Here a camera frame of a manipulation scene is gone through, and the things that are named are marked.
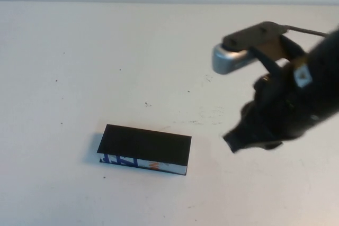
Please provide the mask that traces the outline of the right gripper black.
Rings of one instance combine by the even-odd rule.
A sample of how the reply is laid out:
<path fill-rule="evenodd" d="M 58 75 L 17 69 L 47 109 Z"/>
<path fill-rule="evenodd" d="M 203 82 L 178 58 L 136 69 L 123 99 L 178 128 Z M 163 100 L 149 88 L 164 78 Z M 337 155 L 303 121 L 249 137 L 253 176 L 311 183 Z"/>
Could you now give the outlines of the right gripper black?
<path fill-rule="evenodd" d="M 282 67 L 255 84 L 254 100 L 237 126 L 222 136 L 232 153 L 273 150 L 338 113 L 338 71 L 315 63 Z"/>

